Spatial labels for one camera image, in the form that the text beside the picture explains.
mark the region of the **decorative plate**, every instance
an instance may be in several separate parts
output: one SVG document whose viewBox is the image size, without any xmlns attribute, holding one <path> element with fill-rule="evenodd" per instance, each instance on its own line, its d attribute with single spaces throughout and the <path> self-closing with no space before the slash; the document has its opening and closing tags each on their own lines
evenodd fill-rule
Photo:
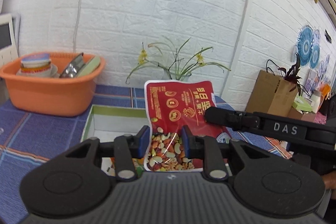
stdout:
<svg viewBox="0 0 336 224">
<path fill-rule="evenodd" d="M 327 72 L 328 65 L 329 65 L 329 60 L 330 60 L 330 54 L 328 54 L 324 60 L 324 66 L 323 66 L 323 74 Z"/>
<path fill-rule="evenodd" d="M 321 39 L 320 30 L 316 29 L 314 31 L 314 43 L 315 44 L 320 44 L 320 39 Z"/>
<path fill-rule="evenodd" d="M 314 69 L 317 67 L 320 60 L 320 45 L 314 44 L 313 46 L 313 54 L 310 60 L 310 68 Z"/>
<path fill-rule="evenodd" d="M 324 61 L 321 60 L 319 67 L 317 69 L 317 76 L 321 77 L 321 75 L 323 74 L 323 70 L 324 70 Z"/>
<path fill-rule="evenodd" d="M 310 26 L 305 26 L 297 38 L 297 47 L 299 49 L 299 56 L 301 66 L 309 63 L 313 54 L 314 32 Z"/>
<path fill-rule="evenodd" d="M 292 55 L 292 62 L 296 63 L 296 54 L 298 53 L 299 49 L 297 47 L 297 45 L 294 45 L 294 49 L 293 49 L 293 55 Z"/>
</svg>

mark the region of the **table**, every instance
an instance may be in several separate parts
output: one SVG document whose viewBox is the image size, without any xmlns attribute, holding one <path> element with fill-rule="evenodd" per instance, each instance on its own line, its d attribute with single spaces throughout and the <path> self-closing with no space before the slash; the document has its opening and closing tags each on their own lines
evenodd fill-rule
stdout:
<svg viewBox="0 0 336 224">
<path fill-rule="evenodd" d="M 216 96 L 218 107 L 233 110 Z M 92 104 L 145 108 L 144 90 L 98 85 Z M 90 107 L 77 117 L 55 117 L 25 112 L 8 100 L 0 107 L 0 216 L 7 224 L 16 224 L 27 215 L 19 186 L 32 169 L 80 142 Z M 232 138 L 245 140 L 271 153 L 286 151 L 274 139 L 228 128 Z"/>
</svg>

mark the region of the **glass vase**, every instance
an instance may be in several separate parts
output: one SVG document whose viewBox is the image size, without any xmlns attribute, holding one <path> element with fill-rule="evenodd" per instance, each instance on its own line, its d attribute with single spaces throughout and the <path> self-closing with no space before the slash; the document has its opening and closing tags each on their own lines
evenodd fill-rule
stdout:
<svg viewBox="0 0 336 224">
<path fill-rule="evenodd" d="M 177 75 L 173 72 L 168 72 L 166 70 L 163 71 L 163 77 L 162 80 L 179 80 L 182 82 L 188 82 L 189 77 L 191 76 L 191 73 L 188 75 L 184 75 L 181 77 L 181 79 L 178 79 L 180 75 Z"/>
</svg>

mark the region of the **pink cloth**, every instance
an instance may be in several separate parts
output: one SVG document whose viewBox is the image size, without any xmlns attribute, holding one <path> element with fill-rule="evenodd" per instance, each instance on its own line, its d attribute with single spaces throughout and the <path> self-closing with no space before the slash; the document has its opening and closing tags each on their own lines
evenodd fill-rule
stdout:
<svg viewBox="0 0 336 224">
<path fill-rule="evenodd" d="M 315 117 L 315 120 L 314 120 L 315 123 L 325 124 L 326 121 L 327 121 L 327 117 L 326 116 L 324 116 L 320 112 L 316 113 L 316 117 Z"/>
</svg>

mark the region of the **cashew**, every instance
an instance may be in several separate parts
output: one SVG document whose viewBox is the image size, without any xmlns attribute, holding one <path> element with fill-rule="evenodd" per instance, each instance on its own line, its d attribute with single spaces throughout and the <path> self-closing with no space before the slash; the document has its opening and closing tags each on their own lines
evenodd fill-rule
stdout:
<svg viewBox="0 0 336 224">
<path fill-rule="evenodd" d="M 174 157 L 175 157 L 175 154 L 172 153 L 172 152 L 167 151 L 167 152 L 166 152 L 166 156 L 167 156 L 168 158 L 174 158 Z"/>
<path fill-rule="evenodd" d="M 188 158 L 183 158 L 182 161 L 183 161 L 183 162 L 189 162 L 189 161 L 191 161 L 191 160 L 188 159 Z"/>
<path fill-rule="evenodd" d="M 151 160 L 154 160 L 158 164 L 162 163 L 162 158 L 159 156 L 154 156 L 151 158 Z"/>
<path fill-rule="evenodd" d="M 165 136 L 165 135 L 161 135 L 161 140 L 164 141 L 164 140 L 167 140 L 169 137 L 168 136 Z"/>
<path fill-rule="evenodd" d="M 174 150 L 175 150 L 175 153 L 176 153 L 176 154 L 181 154 L 180 144 L 179 144 L 179 143 L 176 143 L 176 144 L 174 145 Z"/>
<path fill-rule="evenodd" d="M 150 158 L 149 160 L 149 166 L 153 167 L 155 165 L 155 161 L 153 160 L 153 158 Z"/>
</svg>

